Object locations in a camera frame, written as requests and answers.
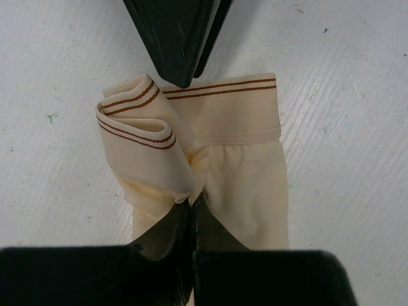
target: cream sock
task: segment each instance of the cream sock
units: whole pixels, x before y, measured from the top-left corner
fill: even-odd
[[[134,206],[133,238],[204,192],[251,249],[288,248],[286,166],[274,74],[160,91],[147,75],[104,90],[106,160]]]

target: white table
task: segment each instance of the white table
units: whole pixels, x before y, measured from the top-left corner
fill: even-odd
[[[407,16],[236,0],[201,78],[277,74],[291,245],[336,254],[361,305],[408,303]],[[2,1],[0,245],[129,241],[94,106],[140,73],[164,83],[122,1]]]

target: folded fabric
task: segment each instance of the folded fabric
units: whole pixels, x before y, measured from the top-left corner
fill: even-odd
[[[204,193],[251,249],[288,248],[286,165],[274,74],[161,90],[140,75],[103,91],[106,160],[134,206],[133,238]]]

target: textured surface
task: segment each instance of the textured surface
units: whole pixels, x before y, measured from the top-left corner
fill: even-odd
[[[361,305],[408,301],[407,14],[404,0],[236,0],[202,77],[277,74],[291,245],[336,254]],[[94,105],[158,78],[124,5],[3,0],[0,42],[0,245],[128,242]]]

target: green speck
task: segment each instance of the green speck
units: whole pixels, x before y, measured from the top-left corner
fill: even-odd
[[[50,115],[45,116],[46,118],[49,119],[50,123],[54,123],[54,119],[57,118],[59,113],[51,113]]]

